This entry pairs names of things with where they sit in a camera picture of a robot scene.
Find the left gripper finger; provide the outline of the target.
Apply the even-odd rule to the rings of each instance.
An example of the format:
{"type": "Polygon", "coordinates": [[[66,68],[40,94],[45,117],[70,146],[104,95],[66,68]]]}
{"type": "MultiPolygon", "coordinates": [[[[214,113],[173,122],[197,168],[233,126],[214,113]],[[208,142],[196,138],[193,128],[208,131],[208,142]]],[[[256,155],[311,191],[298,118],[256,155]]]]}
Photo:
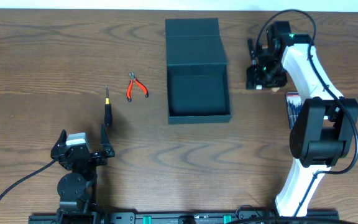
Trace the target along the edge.
{"type": "Polygon", "coordinates": [[[101,125],[101,146],[106,152],[111,150],[111,143],[106,132],[106,127],[103,124],[101,125]]]}
{"type": "Polygon", "coordinates": [[[60,133],[58,140],[56,141],[56,145],[57,146],[64,145],[66,143],[66,140],[67,140],[67,132],[65,129],[63,129],[60,133]]]}

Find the black yellow screwdriver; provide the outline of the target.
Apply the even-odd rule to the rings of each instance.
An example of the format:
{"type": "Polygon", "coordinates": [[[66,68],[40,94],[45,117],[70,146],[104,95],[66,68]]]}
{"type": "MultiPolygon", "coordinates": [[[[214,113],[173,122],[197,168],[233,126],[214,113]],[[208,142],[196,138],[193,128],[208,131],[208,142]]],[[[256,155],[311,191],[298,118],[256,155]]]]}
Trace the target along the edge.
{"type": "Polygon", "coordinates": [[[104,125],[105,126],[112,126],[112,107],[109,98],[109,87],[106,85],[106,97],[105,97],[105,104],[104,104],[104,125]]]}

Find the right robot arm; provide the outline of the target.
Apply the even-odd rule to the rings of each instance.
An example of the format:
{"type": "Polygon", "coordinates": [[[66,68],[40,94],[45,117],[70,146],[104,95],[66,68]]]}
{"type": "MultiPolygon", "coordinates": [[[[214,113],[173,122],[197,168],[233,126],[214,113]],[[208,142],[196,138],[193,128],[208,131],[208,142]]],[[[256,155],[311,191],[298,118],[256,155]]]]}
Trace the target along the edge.
{"type": "Polygon", "coordinates": [[[321,179],[358,142],[358,102],[345,98],[319,62],[313,39],[291,31],[287,21],[267,30],[267,46],[250,47],[248,90],[280,88],[291,78],[301,99],[301,110],[290,133],[291,170],[275,198],[281,217],[304,217],[321,179]]]}

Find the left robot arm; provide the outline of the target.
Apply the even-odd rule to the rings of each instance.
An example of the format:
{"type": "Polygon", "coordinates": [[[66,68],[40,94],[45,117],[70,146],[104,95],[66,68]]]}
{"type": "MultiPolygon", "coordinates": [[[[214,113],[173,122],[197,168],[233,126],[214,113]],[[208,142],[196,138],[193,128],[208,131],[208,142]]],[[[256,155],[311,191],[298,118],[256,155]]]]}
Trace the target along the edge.
{"type": "Polygon", "coordinates": [[[101,147],[99,152],[90,152],[85,133],[61,132],[51,150],[51,158],[69,172],[57,185],[60,196],[58,223],[110,222],[108,213],[96,204],[96,168],[107,165],[108,159],[115,156],[105,125],[101,126],[101,147]]]}

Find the blue drill bit case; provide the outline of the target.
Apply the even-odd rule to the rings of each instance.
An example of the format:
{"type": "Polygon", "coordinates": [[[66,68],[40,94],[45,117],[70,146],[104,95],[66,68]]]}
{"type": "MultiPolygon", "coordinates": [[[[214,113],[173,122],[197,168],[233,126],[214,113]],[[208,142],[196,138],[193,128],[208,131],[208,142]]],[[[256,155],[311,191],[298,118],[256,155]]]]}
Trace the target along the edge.
{"type": "Polygon", "coordinates": [[[285,95],[287,103],[289,128],[293,129],[302,108],[302,100],[298,92],[288,92],[285,95]]]}

